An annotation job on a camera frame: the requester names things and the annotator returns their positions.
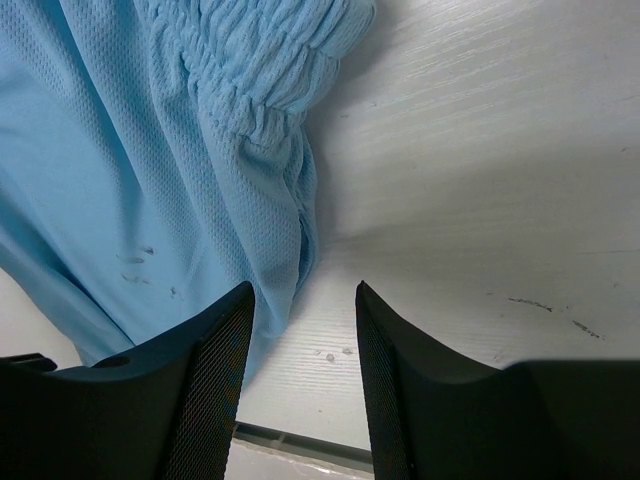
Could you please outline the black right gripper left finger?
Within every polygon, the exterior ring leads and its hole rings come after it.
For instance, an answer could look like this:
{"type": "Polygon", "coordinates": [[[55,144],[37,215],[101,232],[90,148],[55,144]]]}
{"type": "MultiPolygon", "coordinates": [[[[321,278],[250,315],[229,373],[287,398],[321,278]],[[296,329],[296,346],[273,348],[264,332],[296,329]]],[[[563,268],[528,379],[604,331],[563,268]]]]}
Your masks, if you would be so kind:
{"type": "Polygon", "coordinates": [[[221,479],[255,296],[241,283],[176,327],[91,367],[1,361],[5,479],[221,479]]]}

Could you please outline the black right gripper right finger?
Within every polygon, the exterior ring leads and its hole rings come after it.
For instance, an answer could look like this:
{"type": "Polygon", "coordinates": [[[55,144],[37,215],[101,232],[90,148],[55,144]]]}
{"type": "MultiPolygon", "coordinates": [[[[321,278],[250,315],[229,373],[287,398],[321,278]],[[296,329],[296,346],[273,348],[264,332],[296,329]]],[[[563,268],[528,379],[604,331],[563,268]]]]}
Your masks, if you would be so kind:
{"type": "Polygon", "coordinates": [[[496,369],[437,341],[369,285],[359,361],[379,479],[635,479],[639,364],[530,360],[496,369]]]}

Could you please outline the light blue shorts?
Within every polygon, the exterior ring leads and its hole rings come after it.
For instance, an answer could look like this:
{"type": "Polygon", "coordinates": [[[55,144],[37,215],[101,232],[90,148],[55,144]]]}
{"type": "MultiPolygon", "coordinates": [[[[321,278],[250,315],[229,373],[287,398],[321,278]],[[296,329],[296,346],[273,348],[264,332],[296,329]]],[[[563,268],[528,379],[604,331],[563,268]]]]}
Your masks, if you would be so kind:
{"type": "Polygon", "coordinates": [[[371,1],[5,1],[1,266],[95,364],[241,282],[245,374],[318,252],[308,110],[371,1]]]}

